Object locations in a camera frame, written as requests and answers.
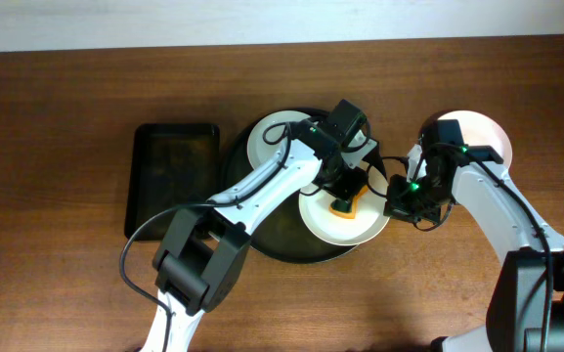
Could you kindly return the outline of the white plate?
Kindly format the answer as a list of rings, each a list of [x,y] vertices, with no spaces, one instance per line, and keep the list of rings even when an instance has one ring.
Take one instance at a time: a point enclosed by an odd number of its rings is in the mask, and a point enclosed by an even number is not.
[[[334,197],[325,190],[308,196],[317,189],[310,184],[300,190],[299,212],[309,231],[318,239],[338,245],[357,245],[376,237],[386,226],[389,217],[383,214],[386,198],[371,190],[359,197],[355,204],[355,217],[347,219],[329,210]]]
[[[481,112],[473,110],[445,110],[431,115],[424,121],[419,131],[419,139],[426,139],[426,130],[437,120],[457,120],[463,142],[469,146],[491,146],[509,168],[513,150],[511,142],[502,127]]]

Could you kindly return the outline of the green and orange sponge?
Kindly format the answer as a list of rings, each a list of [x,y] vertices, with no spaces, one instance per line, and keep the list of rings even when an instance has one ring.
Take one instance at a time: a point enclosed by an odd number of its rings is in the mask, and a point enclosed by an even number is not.
[[[333,215],[343,219],[354,219],[357,214],[357,207],[359,199],[369,190],[367,185],[364,185],[360,190],[352,196],[349,200],[336,198],[329,205],[329,212]]]

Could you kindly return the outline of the white plate front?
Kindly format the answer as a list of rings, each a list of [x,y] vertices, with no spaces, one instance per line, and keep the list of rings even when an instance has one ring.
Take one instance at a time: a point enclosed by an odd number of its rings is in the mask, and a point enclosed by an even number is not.
[[[355,204],[355,217],[347,219],[329,210],[334,197],[325,190],[308,196],[317,189],[310,184],[300,190],[299,212],[309,231],[318,239],[338,245],[357,245],[376,237],[386,226],[389,217],[383,214],[386,198],[371,190],[359,197]]]

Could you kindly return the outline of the pale grey plate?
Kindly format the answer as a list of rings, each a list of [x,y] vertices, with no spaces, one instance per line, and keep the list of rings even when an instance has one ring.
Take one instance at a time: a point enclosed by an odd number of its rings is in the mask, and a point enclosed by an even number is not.
[[[298,122],[309,118],[310,115],[297,110],[281,110],[263,117],[258,121],[248,135],[247,158],[253,169],[267,161],[278,149],[281,143],[267,144],[263,139],[265,130],[276,123]]]

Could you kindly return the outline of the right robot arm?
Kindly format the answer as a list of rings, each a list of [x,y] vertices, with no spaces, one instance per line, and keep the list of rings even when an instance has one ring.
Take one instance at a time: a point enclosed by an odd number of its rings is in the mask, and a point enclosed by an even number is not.
[[[564,351],[564,237],[543,221],[490,145],[469,145],[455,119],[425,124],[408,174],[389,181],[386,216],[438,228],[465,208],[501,270],[483,326],[434,339],[433,351]]]

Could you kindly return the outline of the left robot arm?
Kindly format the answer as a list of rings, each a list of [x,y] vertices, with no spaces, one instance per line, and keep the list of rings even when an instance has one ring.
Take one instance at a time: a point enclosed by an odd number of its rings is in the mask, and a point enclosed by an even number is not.
[[[330,211],[354,217],[368,176],[362,159],[370,138],[366,115],[346,100],[325,118],[288,122],[280,146],[263,164],[204,203],[180,204],[152,259],[157,272],[157,311],[146,351],[185,351],[202,316],[215,309],[239,278],[251,236],[288,197],[315,185],[332,195]]]

